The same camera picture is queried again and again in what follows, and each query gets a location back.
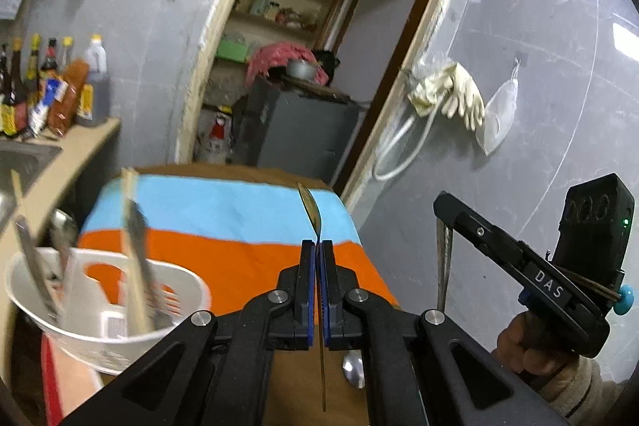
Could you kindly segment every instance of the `blue and orange cloth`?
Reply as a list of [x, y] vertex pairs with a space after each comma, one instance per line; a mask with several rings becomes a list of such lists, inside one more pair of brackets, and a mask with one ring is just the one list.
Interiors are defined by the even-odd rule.
[[[251, 298], [273, 289], [280, 271], [298, 264], [302, 241], [315, 238], [293, 188], [294, 176], [266, 171], [260, 182], [261, 171], [228, 166], [207, 168], [206, 177], [193, 177], [194, 172], [202, 172], [201, 167], [195, 171], [183, 167], [181, 172], [190, 174], [153, 173], [177, 172], [178, 167], [165, 168], [142, 171], [137, 184], [136, 200], [149, 226], [149, 258], [199, 275], [209, 286], [216, 315], [240, 310]], [[211, 172], [224, 172], [225, 177], [234, 174], [216, 178]], [[305, 184], [313, 183], [321, 186], [311, 180]], [[314, 188], [311, 193], [322, 217], [322, 240], [333, 241], [337, 264], [353, 269], [361, 287], [396, 304], [364, 253], [339, 197], [328, 188]], [[100, 193], [79, 246], [119, 252], [121, 208], [118, 178]], [[117, 301], [117, 279], [109, 279], [113, 272], [105, 270], [98, 277], [108, 297]]]

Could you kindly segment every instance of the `white bucket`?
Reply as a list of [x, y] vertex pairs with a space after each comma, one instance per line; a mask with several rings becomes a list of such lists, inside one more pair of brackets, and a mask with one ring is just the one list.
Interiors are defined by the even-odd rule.
[[[38, 248], [42, 258], [57, 272], [58, 252]], [[66, 268], [63, 311], [58, 323], [49, 317], [36, 289], [24, 255], [13, 256], [5, 271], [6, 292], [14, 304], [60, 345], [67, 354], [104, 374], [116, 376], [129, 367], [158, 341], [171, 332], [184, 318], [197, 310], [208, 310], [211, 294], [204, 281], [180, 266], [150, 260], [153, 277], [160, 287], [173, 292], [157, 291], [168, 300], [165, 311], [173, 325], [148, 334], [127, 337], [127, 309], [111, 304], [100, 283], [85, 275], [85, 267], [110, 264], [122, 271], [129, 259], [118, 253], [73, 249]], [[127, 285], [120, 282], [119, 303], [126, 302]]]

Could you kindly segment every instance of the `glove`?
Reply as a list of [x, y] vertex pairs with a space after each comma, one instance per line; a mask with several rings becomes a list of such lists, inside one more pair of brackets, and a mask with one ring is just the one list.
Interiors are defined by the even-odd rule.
[[455, 112], [464, 120], [469, 131], [475, 131], [484, 123], [484, 100], [472, 76], [459, 62], [451, 64], [448, 75], [452, 78], [452, 93], [442, 107], [442, 114], [451, 119]]
[[408, 94], [408, 99], [419, 116], [428, 116], [433, 112], [439, 100], [452, 90], [452, 87], [453, 80], [447, 67], [420, 80]]

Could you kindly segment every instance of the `kitchen sink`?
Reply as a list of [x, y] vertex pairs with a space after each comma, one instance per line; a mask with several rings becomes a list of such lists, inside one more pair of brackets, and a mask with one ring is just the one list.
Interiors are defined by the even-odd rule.
[[26, 195], [34, 181], [62, 151], [60, 147], [0, 141], [0, 232], [15, 209], [11, 171], [20, 174]]

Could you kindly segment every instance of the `green container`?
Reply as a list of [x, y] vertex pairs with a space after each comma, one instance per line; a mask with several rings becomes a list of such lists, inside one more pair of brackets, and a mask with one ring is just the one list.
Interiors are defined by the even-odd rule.
[[246, 44], [238, 44], [237, 42], [222, 39], [220, 41], [220, 45], [217, 46], [217, 53], [215, 56], [218, 58], [225, 58], [226, 60], [244, 63], [246, 61], [247, 53], [248, 46]]

